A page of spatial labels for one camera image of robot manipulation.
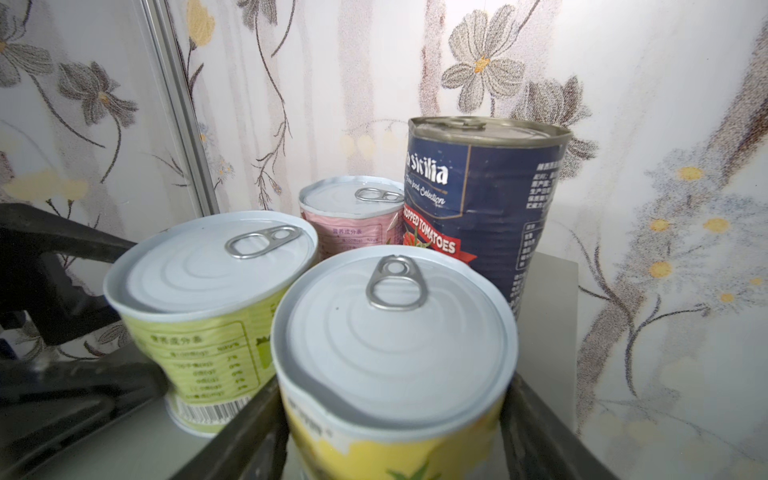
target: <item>white can lid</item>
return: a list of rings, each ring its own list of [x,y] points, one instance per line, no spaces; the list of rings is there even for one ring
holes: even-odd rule
[[[129,250],[104,279],[122,313],[158,322],[231,313],[290,285],[311,264],[317,234],[271,211],[183,223]]]
[[[304,210],[326,217],[376,217],[400,210],[404,200],[401,183],[363,175],[326,178],[299,192]]]
[[[489,281],[404,246],[351,250],[311,269],[278,307],[272,342],[281,382],[337,422],[379,430],[444,430],[480,416],[505,391],[518,351],[512,312]]]

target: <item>gray flower print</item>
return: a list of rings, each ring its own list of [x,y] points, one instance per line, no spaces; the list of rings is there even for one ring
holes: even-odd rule
[[[237,0],[237,6],[243,9],[243,23],[249,30],[256,28],[259,11],[272,25],[277,25],[277,7],[275,0]]]
[[[458,109],[471,113],[482,104],[485,89],[492,98],[508,98],[522,86],[525,65],[498,56],[507,51],[518,35],[515,9],[504,5],[491,18],[480,10],[466,15],[448,40],[458,60],[442,74],[444,88],[461,88]]]
[[[724,153],[706,144],[671,151],[656,168],[646,172],[663,198],[691,215],[723,187]]]
[[[122,348],[131,342],[131,334],[128,333],[128,329],[125,328],[125,325],[122,322],[117,322],[106,329],[97,338],[97,341],[100,345],[106,345],[113,342],[115,339],[118,341],[118,348]]]
[[[95,61],[88,67],[82,63],[59,64],[58,91],[67,98],[82,101],[85,123],[97,124],[107,113],[123,127],[132,125],[138,106],[134,101],[121,100],[112,94],[119,87]]]
[[[713,282],[700,290],[702,300],[715,313],[738,313],[746,308],[768,306],[765,280],[768,269],[755,267],[735,273],[730,269],[715,273]]]
[[[23,43],[15,43],[25,33],[20,18],[0,3],[0,87],[12,87],[22,80],[19,68],[30,75],[53,72],[51,54],[47,50]]]
[[[581,103],[584,87],[571,77],[565,86],[555,80],[528,82],[520,101],[510,115],[516,120],[537,121],[542,124],[570,127],[592,113]],[[597,154],[597,143],[573,138],[563,158],[560,178],[573,178],[581,169],[581,162]]]
[[[214,181],[214,190],[216,190],[216,187],[223,184],[227,178],[230,178],[235,174],[232,164],[224,160],[224,157],[221,155],[219,155],[215,161],[208,162],[208,170],[210,170],[211,180]]]

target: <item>blue can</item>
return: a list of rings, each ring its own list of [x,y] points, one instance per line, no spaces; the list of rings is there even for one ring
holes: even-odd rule
[[[504,118],[409,122],[403,244],[457,258],[515,315],[571,132]]]

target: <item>yellow label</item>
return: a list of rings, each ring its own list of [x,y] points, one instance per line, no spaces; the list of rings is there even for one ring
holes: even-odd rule
[[[334,436],[331,430],[308,422],[306,413],[285,399],[283,395],[290,431],[305,469],[318,480],[485,479],[502,408],[499,400],[472,424],[443,437],[399,443],[361,439],[341,452],[330,441]]]
[[[170,407],[186,426],[215,433],[275,374],[270,330],[287,289],[244,309],[179,323],[123,316],[139,349],[172,384]]]

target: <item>pink can label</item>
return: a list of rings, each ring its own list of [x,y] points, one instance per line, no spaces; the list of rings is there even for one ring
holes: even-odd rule
[[[317,230],[321,260],[360,247],[402,244],[402,209],[361,220],[326,217],[305,210],[301,217]]]

